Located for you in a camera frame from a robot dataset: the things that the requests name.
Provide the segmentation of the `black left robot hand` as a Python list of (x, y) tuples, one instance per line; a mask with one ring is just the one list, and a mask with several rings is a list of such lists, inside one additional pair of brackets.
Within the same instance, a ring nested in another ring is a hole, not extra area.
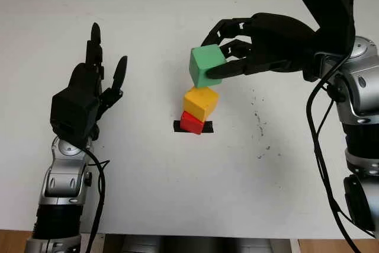
[(70, 77), (69, 87), (74, 91), (75, 118), (72, 140), (85, 140), (90, 136), (96, 122), (121, 97), (121, 87), (126, 77), (128, 57), (119, 60), (113, 76), (113, 84), (102, 90), (104, 66), (102, 65), (101, 30), (93, 23), (91, 37), (86, 43), (86, 58), (78, 64)]

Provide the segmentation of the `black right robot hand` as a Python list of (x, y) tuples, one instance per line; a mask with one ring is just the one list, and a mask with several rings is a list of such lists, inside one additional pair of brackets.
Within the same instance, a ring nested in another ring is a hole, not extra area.
[(224, 79), (266, 71), (297, 72), (311, 54), (316, 32), (295, 18), (256, 13), (250, 18), (220, 20), (202, 42), (216, 44), (226, 59), (206, 72), (210, 79)]

